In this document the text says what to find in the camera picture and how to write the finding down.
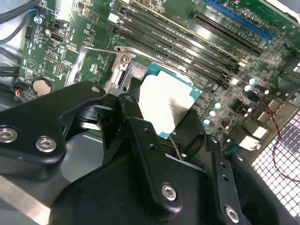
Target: metal mesh grille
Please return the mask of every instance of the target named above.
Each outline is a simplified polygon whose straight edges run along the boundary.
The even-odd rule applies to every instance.
[[[281,131],[276,162],[292,179],[300,180],[300,112]],[[277,136],[252,163],[257,173],[274,192],[293,217],[300,221],[300,183],[280,176],[272,161],[272,150]]]

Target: capacitor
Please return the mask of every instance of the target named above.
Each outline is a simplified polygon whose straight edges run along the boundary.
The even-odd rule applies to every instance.
[[[248,82],[249,82],[250,85],[254,85],[254,84],[256,84],[256,79],[255,78],[250,78]]]
[[[203,120],[203,125],[208,126],[210,124],[210,120],[209,119],[204,119]]]
[[[254,91],[250,91],[248,93],[247,98],[249,98],[249,100],[251,100],[252,102],[256,102],[256,103],[258,103],[260,101],[258,94],[255,93]]]
[[[249,114],[245,109],[242,109],[242,111],[240,112],[242,116],[247,117]]]
[[[214,110],[210,110],[210,111],[209,111],[209,115],[210,115],[211,117],[214,117],[214,116],[216,116],[216,112],[215,112]]]
[[[252,112],[252,108],[248,105],[244,106],[244,110],[246,110],[248,113]]]
[[[221,125],[222,125],[222,127],[224,127],[226,130],[229,129],[229,125],[228,125],[228,123],[226,123],[225,121],[222,121],[222,122],[221,122]]]
[[[227,143],[231,142],[231,138],[227,134],[223,134],[223,138]]]
[[[250,85],[246,85],[245,87],[244,87],[244,91],[251,91],[251,86]]]
[[[267,88],[261,85],[257,85],[256,88],[265,95],[268,95],[270,93],[270,91]]]
[[[220,109],[221,108],[221,103],[215,102],[214,107],[215,107],[215,109]]]

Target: black connector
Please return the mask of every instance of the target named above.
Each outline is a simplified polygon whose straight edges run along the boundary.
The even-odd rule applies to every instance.
[[[38,15],[46,15],[47,14],[47,9],[44,7],[37,6],[37,7],[35,7],[35,9],[36,9],[35,14],[38,14]]]
[[[27,91],[30,89],[30,84],[24,83],[21,81],[17,81],[16,83],[13,84],[12,88],[23,92],[23,91]]]
[[[36,34],[36,29],[31,26],[26,28],[25,38],[29,40],[34,40],[34,36]]]
[[[53,24],[53,28],[56,30],[67,30],[69,27],[69,23],[64,20],[55,20]]]

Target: black plastic bracket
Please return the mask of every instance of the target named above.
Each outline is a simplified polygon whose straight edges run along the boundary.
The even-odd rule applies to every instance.
[[[0,128],[13,129],[16,138],[0,142],[0,174],[49,177],[66,154],[66,140],[75,116],[84,107],[101,104],[104,97],[102,88],[85,81],[1,112]],[[72,136],[84,131],[72,130]],[[37,149],[36,143],[43,137],[54,141],[54,150]]]

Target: cable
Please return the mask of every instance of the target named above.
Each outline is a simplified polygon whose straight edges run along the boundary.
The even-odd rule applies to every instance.
[[[13,72],[0,72],[0,77],[18,77],[18,73]]]
[[[0,46],[0,54],[4,55],[6,58],[8,58],[9,60],[13,61],[18,65],[21,64],[21,60],[22,60],[21,57],[12,54],[10,51],[6,50],[2,46]]]
[[[14,18],[16,18],[19,15],[22,15],[23,13],[30,11],[32,8],[37,6],[41,0],[31,0],[30,2],[15,8],[9,12],[0,14],[0,24],[6,23],[7,21],[10,21]]]
[[[19,71],[20,71],[19,67],[0,67],[0,72],[14,72],[14,73],[18,73]]]
[[[22,28],[25,26],[25,24],[28,22],[29,20],[29,14],[26,14],[25,17],[23,18],[22,22],[20,23],[20,25],[15,29],[15,31],[9,35],[7,38],[0,40],[0,45],[4,45],[7,42],[9,42],[11,39],[13,39],[19,32],[20,30],[22,30]]]
[[[276,127],[276,129],[277,129],[278,139],[277,139],[277,141],[276,141],[276,143],[275,143],[275,145],[274,145],[274,147],[273,147],[273,150],[272,150],[272,158],[273,158],[272,160],[273,160],[273,163],[274,163],[274,167],[275,167],[275,169],[278,171],[278,173],[279,173],[280,176],[282,176],[282,177],[284,177],[284,178],[286,178],[286,179],[288,179],[288,180],[291,180],[291,181],[294,181],[294,182],[297,182],[297,183],[298,183],[298,182],[300,182],[300,180],[291,178],[291,177],[290,177],[289,175],[287,175],[280,167],[277,166],[277,163],[276,163],[276,150],[277,150],[277,148],[278,148],[278,145],[279,145],[280,140],[282,139],[282,136],[281,136],[281,133],[280,133],[280,130],[279,130],[277,121],[276,121],[276,119],[275,119],[275,117],[274,117],[274,114],[273,114],[272,110],[270,109],[270,107],[268,106],[268,104],[267,104],[265,101],[261,100],[261,103],[262,103],[265,107],[268,108],[269,114],[271,115],[272,121],[273,121],[273,123],[274,123],[274,125],[275,125],[275,127]]]
[[[180,151],[179,151],[179,149],[178,149],[178,147],[177,147],[175,141],[174,141],[173,138],[171,137],[171,135],[169,136],[169,138],[170,138],[170,140],[171,140],[171,142],[172,142],[172,144],[173,144],[173,146],[174,146],[174,148],[175,148],[175,150],[176,150],[176,154],[177,154],[178,158],[179,158],[181,161],[183,161],[182,156],[181,156],[181,154],[180,154]]]

